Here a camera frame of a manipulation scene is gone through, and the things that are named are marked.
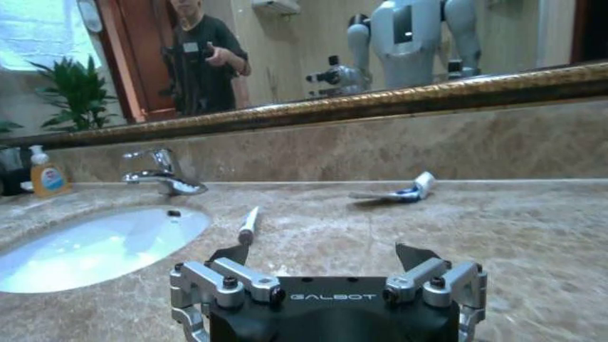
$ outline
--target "hand soap bottle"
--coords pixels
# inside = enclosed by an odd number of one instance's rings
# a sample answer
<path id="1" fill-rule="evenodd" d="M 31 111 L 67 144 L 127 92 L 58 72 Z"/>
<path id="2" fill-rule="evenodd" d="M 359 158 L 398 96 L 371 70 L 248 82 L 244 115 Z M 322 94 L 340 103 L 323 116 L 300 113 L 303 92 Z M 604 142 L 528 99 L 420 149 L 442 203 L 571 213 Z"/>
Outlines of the hand soap bottle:
<path id="1" fill-rule="evenodd" d="M 32 184 L 35 194 L 40 197 L 48 197 L 68 192 L 71 185 L 66 174 L 59 168 L 48 162 L 47 153 L 43 152 L 40 145 L 30 147 L 32 150 Z"/>

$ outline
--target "mirror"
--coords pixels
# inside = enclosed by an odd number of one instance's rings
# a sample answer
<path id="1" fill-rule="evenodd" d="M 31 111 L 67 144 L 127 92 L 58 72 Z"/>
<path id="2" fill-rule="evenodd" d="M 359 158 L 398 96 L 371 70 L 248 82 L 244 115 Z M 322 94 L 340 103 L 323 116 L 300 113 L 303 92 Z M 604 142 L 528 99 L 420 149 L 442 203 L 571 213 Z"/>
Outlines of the mirror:
<path id="1" fill-rule="evenodd" d="M 8 1 L 0 138 L 594 61 L 608 57 L 607 6 L 595 0 Z"/>

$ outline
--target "screw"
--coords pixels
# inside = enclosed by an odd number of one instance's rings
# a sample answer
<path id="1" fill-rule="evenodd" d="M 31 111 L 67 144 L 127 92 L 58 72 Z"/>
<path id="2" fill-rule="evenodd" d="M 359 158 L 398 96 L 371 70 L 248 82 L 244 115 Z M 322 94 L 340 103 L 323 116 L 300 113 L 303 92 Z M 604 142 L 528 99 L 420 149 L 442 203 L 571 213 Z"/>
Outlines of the screw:
<path id="1" fill-rule="evenodd" d="M 399 296 L 394 289 L 384 289 L 382 290 L 382 298 L 384 299 L 387 304 L 394 305 L 398 303 Z"/>
<path id="2" fill-rule="evenodd" d="M 431 286 L 443 289 L 446 287 L 446 279 L 443 279 L 439 276 L 435 276 L 434 279 L 431 279 Z"/>
<path id="3" fill-rule="evenodd" d="M 234 276 L 226 276 L 223 281 L 224 289 L 232 290 L 239 286 L 239 280 Z"/>
<path id="4" fill-rule="evenodd" d="M 280 287 L 276 287 L 270 292 L 270 305 L 282 304 L 282 302 L 286 299 L 286 297 L 287 297 L 286 290 L 283 290 Z"/>

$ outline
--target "person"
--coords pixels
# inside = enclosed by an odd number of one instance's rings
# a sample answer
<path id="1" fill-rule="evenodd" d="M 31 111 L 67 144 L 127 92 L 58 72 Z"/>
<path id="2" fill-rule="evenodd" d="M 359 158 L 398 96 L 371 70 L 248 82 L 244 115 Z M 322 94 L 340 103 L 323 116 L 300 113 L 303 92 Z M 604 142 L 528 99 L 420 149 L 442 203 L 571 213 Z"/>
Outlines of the person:
<path id="1" fill-rule="evenodd" d="M 251 74 L 250 57 L 228 26 L 203 11 L 203 0 L 171 0 L 175 68 L 186 115 L 236 108 L 234 78 Z"/>

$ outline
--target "sink basin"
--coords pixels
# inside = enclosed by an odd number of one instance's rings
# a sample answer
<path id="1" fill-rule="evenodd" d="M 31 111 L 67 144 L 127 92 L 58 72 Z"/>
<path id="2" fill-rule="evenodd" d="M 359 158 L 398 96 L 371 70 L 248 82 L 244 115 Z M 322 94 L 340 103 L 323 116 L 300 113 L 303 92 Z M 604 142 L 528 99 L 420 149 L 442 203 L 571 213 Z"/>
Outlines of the sink basin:
<path id="1" fill-rule="evenodd" d="M 112 210 L 67 222 L 0 256 L 0 291 L 76 289 L 162 260 L 210 226 L 210 217 L 176 207 Z"/>

